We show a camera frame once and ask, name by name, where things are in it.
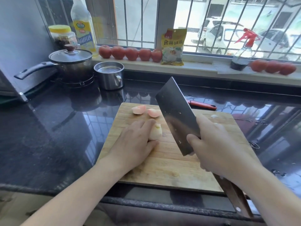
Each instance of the food packet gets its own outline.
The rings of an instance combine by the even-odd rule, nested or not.
[[[175,66],[183,66],[182,61],[184,41],[187,29],[167,29],[161,36],[162,62]]]

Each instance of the cleaver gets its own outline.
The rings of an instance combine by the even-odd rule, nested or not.
[[[192,155],[194,151],[186,140],[186,136],[194,134],[201,138],[200,128],[193,111],[173,77],[157,93],[156,100],[182,155]],[[226,178],[213,175],[231,201],[235,211],[241,216],[252,218],[253,214],[243,191]]]

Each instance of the forearm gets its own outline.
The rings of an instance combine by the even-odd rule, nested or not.
[[[236,182],[268,225],[300,225],[301,200],[261,165],[248,165]]]
[[[107,191],[124,175],[108,157],[55,196],[22,226],[82,226]]]

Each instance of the white car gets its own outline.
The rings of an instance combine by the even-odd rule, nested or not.
[[[214,26],[210,31],[206,31],[205,38],[203,41],[203,49],[209,50],[213,54],[225,54],[225,55],[235,55],[235,53],[241,49],[244,45],[244,42],[246,41],[243,39],[242,41],[235,43],[239,40],[245,33],[243,31],[244,27],[237,26],[236,30],[235,25],[231,24],[222,24],[220,25],[220,29],[218,31],[219,25]],[[252,50],[257,49],[257,45],[254,44],[252,47]],[[256,58],[262,58],[263,53],[261,52],[261,49],[258,49],[258,52],[255,54]]]
[[[285,33],[284,29],[271,29],[260,33],[259,38],[262,40],[260,49],[265,51],[264,58],[300,61],[301,39],[298,39],[299,35],[300,31],[290,29],[288,29]],[[295,53],[296,55],[286,55],[294,43],[295,45],[289,53]]]
[[[222,18],[220,16],[213,16],[213,17],[208,17],[205,20],[204,27],[201,27],[198,31],[198,38],[200,37],[201,30],[203,28],[203,32],[201,35],[200,41],[202,42],[205,38],[205,33],[208,30],[211,30],[214,26],[219,25],[221,23]],[[237,20],[232,19],[232,18],[224,18],[222,21],[222,24],[231,24],[231,25],[236,25]]]

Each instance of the lid knob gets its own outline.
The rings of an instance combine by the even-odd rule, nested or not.
[[[75,50],[75,46],[73,46],[72,44],[65,44],[65,48],[67,51],[74,51]]]

